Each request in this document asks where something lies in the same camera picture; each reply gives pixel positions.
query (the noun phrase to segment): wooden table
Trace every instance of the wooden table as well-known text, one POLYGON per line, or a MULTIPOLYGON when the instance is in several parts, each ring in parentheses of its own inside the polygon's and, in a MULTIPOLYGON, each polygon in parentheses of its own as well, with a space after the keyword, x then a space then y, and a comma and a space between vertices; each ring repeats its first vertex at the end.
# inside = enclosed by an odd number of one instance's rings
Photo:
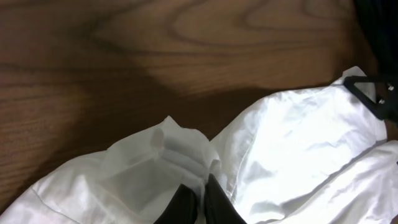
POLYGON ((171 115, 209 138, 257 99, 376 63, 350 0, 2 0, 0 212, 171 115))

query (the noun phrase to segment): folded cloth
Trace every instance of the folded cloth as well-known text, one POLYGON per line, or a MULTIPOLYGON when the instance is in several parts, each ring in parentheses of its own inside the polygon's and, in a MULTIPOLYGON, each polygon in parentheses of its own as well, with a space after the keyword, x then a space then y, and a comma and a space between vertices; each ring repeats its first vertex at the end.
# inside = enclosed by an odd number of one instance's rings
MULTIPOLYGON (((211 142, 166 118, 66 162, 0 224, 154 223, 180 184, 203 205, 210 172, 247 223, 389 223, 398 213, 398 142, 378 146, 384 123, 341 81, 267 96, 211 142)), ((374 98, 372 84, 361 88, 374 98)))

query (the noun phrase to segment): wood grain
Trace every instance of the wood grain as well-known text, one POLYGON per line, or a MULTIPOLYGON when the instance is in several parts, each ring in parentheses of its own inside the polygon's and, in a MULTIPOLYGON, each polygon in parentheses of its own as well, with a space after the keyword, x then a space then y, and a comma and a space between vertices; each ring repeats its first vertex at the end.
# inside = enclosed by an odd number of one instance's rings
POLYGON ((0 29, 0 211, 168 115, 212 138, 272 92, 375 71, 349 0, 3 0, 0 29))

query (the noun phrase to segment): crumpled white cloth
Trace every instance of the crumpled white cloth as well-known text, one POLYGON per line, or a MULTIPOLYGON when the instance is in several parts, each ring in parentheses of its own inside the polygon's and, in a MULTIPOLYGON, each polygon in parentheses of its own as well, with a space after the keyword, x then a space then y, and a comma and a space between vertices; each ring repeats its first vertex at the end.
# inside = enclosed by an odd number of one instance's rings
MULTIPOLYGON (((267 96, 211 142, 167 118, 66 162, 0 224, 153 223, 180 184, 201 202, 210 172, 247 223, 389 223, 398 213, 398 142, 383 144, 384 123, 341 82, 267 96)), ((372 84, 361 88, 374 98, 372 84)))

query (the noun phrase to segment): wooden surface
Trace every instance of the wooden surface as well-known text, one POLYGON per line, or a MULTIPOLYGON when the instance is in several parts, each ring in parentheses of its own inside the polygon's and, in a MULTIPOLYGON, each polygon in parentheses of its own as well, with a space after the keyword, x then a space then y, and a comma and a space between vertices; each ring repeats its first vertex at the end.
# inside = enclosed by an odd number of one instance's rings
POLYGON ((272 92, 375 71, 350 0, 2 0, 0 30, 0 211, 167 115, 212 138, 272 92))

